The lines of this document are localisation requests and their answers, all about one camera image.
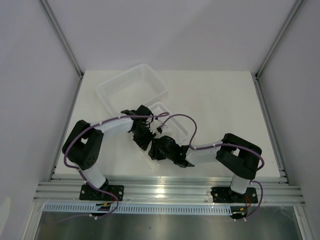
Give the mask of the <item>white paper napkin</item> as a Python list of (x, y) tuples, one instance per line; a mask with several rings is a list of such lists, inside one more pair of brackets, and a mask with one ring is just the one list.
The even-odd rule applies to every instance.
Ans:
[(149, 167), (151, 171), (155, 170), (159, 167), (159, 163), (157, 160), (152, 160), (151, 157), (148, 155), (149, 150), (151, 149), (151, 144), (148, 145), (146, 150), (143, 150), (139, 146), (135, 147), (138, 154), (142, 158), (142, 160), (145, 162), (145, 164)]

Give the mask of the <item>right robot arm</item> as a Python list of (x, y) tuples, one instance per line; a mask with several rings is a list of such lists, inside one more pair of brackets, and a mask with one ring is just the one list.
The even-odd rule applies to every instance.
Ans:
[(234, 202), (246, 197), (250, 181), (265, 164), (259, 146), (232, 133), (226, 133), (217, 142), (200, 146), (178, 145), (172, 137), (162, 136), (151, 141), (148, 155), (152, 160), (170, 160), (181, 168), (221, 163), (233, 173), (228, 196)]

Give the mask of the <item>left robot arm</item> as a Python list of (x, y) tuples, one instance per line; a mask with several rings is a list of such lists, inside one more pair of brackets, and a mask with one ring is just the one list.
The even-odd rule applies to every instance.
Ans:
[(145, 151), (156, 136), (151, 123), (157, 118), (148, 107), (141, 105), (137, 110), (123, 110), (119, 116), (99, 123), (79, 120), (62, 147), (64, 165), (79, 172), (97, 200), (105, 199), (109, 182), (97, 164), (104, 137), (131, 133), (133, 141)]

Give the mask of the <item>small white plastic tray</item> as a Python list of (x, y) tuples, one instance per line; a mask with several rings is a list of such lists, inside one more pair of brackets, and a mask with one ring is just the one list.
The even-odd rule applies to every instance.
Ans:
[[(148, 108), (154, 115), (159, 115), (163, 112), (168, 112), (171, 114), (171, 111), (161, 102), (156, 102)], [(163, 130), (166, 131), (166, 135), (172, 137), (176, 143), (180, 145), (190, 136), (189, 131), (177, 118), (169, 119), (165, 123)]]

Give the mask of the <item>large white plastic basket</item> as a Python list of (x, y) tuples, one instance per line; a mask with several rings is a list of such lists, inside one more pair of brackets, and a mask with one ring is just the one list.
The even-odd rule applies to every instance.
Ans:
[(132, 67), (98, 84), (96, 94), (111, 116), (159, 102), (168, 92), (160, 75), (148, 64)]

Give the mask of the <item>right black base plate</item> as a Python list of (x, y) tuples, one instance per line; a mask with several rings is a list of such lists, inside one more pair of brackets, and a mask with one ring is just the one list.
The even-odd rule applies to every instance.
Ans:
[(223, 204), (245, 204), (246, 197), (249, 199), (249, 203), (257, 204), (259, 202), (257, 191), (254, 187), (248, 187), (244, 194), (236, 193), (231, 190), (230, 187), (212, 187), (211, 195), (214, 203)]

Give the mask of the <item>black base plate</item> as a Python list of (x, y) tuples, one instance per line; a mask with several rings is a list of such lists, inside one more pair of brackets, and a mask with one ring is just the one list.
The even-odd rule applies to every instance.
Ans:
[(230, 187), (212, 187), (211, 195), (214, 203), (223, 204), (245, 204), (246, 197), (249, 199), (249, 203), (257, 204), (259, 202), (257, 191), (254, 187), (248, 187), (244, 194), (236, 193), (231, 190)]
[[(106, 189), (103, 189), (105, 192), (109, 192), (118, 198), (121, 202), (123, 200), (125, 187), (123, 185), (109, 185)], [(93, 189), (87, 184), (81, 186), (79, 199), (81, 201), (115, 201), (116, 199), (104, 192)]]

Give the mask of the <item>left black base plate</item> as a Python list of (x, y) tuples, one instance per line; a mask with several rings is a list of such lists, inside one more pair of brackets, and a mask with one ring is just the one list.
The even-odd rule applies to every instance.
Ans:
[[(118, 198), (121, 202), (123, 200), (125, 187), (123, 185), (109, 185), (106, 189), (103, 189), (105, 192), (109, 192)], [(81, 201), (115, 201), (116, 199), (104, 192), (93, 189), (87, 184), (81, 186), (79, 199)]]

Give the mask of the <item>aluminium mounting rail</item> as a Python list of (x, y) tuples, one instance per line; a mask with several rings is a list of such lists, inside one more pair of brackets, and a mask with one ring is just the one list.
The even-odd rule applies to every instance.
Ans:
[[(213, 187), (227, 187), (229, 177), (177, 177), (177, 176), (109, 176), (111, 185), (124, 186), (124, 203), (161, 205), (210, 204)], [(286, 178), (261, 178), (262, 187), (251, 184), (258, 194), (263, 193), (263, 206), (305, 206), (299, 186), (290, 185)], [(79, 202), (84, 181), (67, 174), (38, 184), (35, 202)]]

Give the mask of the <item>left aluminium frame post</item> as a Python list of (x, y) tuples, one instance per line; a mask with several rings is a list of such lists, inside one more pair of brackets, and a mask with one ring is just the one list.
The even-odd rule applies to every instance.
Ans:
[(72, 51), (72, 48), (50, 6), (50, 3), (48, 0), (38, 0), (37, 1), (46, 16), (48, 23), (50, 24), (54, 34), (56, 35), (59, 44), (61, 45), (66, 57), (68, 58), (71, 66), (73, 67), (74, 71), (76, 72), (77, 76), (81, 79), (84, 75), (83, 71), (81, 70), (81, 67), (75, 57), (74, 52)]

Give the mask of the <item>aluminium frame post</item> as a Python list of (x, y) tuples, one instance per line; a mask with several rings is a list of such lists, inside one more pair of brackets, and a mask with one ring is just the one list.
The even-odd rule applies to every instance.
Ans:
[(81, 70), (81, 67), (75, 57), (74, 52), (72, 51), (72, 48), (50, 6), (50, 3), (48, 0), (38, 0), (37, 1), (46, 16), (48, 23), (50, 24), (54, 34), (56, 35), (59, 44), (61, 45), (66, 57), (68, 58), (71, 66), (73, 67), (74, 71), (76, 72), (77, 76), (81, 79), (84, 75), (83, 71)]
[(255, 79), (257, 81), (261, 78), (264, 71), (267, 69), (268, 65), (275, 56), (276, 52), (278, 51), (279, 47), (281, 46), (282, 42), (284, 41), (286, 35), (288, 34), (306, 2), (306, 0), (296, 0), (294, 2), (287, 17), (285, 18), (285, 21), (279, 29), (274, 41), (272, 42), (266, 56), (264, 57), (262, 63), (259, 65), (257, 72), (255, 73)]

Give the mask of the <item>right aluminium frame post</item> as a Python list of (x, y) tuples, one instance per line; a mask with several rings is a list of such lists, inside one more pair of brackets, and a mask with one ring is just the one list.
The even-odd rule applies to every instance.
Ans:
[(285, 18), (285, 21), (279, 29), (274, 41), (272, 42), (266, 56), (264, 57), (262, 63), (259, 65), (257, 72), (255, 73), (255, 79), (257, 81), (261, 78), (264, 71), (267, 69), (268, 65), (275, 56), (276, 52), (278, 51), (279, 47), (281, 46), (282, 42), (284, 41), (286, 35), (288, 34), (306, 2), (306, 0), (296, 0), (294, 2), (287, 17)]

